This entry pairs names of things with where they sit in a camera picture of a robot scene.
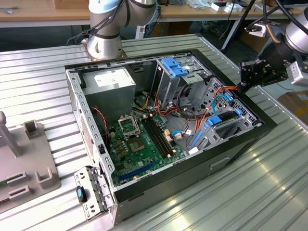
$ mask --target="blue pcie slot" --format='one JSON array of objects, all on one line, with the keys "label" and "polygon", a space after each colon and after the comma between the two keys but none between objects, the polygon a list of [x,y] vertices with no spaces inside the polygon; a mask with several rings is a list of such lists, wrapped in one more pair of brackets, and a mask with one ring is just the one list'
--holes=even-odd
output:
[{"label": "blue pcie slot", "polygon": [[202,135],[202,131],[199,131],[198,135],[196,136],[196,138],[194,139],[194,141],[191,143],[190,148],[193,148],[194,145],[197,143],[198,139],[200,138],[200,136]]},{"label": "blue pcie slot", "polygon": [[127,173],[127,174],[124,174],[123,176],[119,177],[119,180],[125,180],[125,179],[127,179],[127,178],[136,176],[136,175],[138,175],[138,174],[141,173],[141,172],[144,172],[144,171],[146,171],[146,170],[149,170],[149,169],[152,167],[152,165],[153,165],[154,163],[155,163],[155,161],[149,163],[149,164],[146,165],[146,166],[143,166],[143,167],[141,167],[141,168],[138,168],[138,169],[136,169],[136,170],[134,170],[134,171],[132,171],[132,172],[129,172],[129,173]]}]

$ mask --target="green circuit board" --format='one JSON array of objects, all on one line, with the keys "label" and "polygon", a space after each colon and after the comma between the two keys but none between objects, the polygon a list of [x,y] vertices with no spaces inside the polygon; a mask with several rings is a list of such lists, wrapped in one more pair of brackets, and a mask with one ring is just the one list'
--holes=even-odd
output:
[{"label": "green circuit board", "polygon": [[[166,127],[160,116],[156,115],[152,120],[164,136],[164,130]],[[109,128],[111,133],[114,132],[113,137],[111,138],[109,153],[115,165],[115,171],[112,173],[112,179],[115,186],[133,180],[134,177],[141,177],[185,157],[181,148],[174,141],[168,143],[168,145],[172,150],[175,150],[175,152],[172,153],[170,158],[163,157],[142,124],[141,119],[136,120],[136,122],[140,129],[140,136],[130,137],[127,141],[124,140],[121,127],[118,123]],[[123,128],[126,129],[129,127],[130,125],[127,124]],[[139,172],[138,174],[124,180],[121,179],[122,176],[143,167],[146,168],[145,171]]]}]

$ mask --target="yellow wire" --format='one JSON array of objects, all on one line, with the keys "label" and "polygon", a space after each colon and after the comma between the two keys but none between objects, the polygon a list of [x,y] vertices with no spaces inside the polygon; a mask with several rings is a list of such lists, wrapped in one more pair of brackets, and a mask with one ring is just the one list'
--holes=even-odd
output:
[{"label": "yellow wire", "polygon": [[139,110],[144,110],[148,106],[149,96],[146,98],[146,102],[143,107],[139,108]]}]

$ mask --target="connector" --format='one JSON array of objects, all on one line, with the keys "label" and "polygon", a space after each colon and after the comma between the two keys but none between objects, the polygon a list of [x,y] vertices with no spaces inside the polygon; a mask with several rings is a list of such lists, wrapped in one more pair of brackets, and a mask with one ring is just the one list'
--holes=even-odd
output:
[{"label": "connector", "polygon": [[181,134],[180,132],[176,133],[173,137],[174,137],[176,140],[181,140],[181,139],[183,139],[182,134]]}]

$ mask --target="motherboard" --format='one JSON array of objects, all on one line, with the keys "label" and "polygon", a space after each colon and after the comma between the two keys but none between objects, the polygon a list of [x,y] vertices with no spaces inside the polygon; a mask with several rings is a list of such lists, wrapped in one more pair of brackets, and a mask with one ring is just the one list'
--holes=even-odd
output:
[{"label": "motherboard", "polygon": [[115,186],[185,157],[178,144],[166,135],[166,130],[159,115],[139,119],[127,116],[109,128],[110,157],[115,165],[112,179]]}]

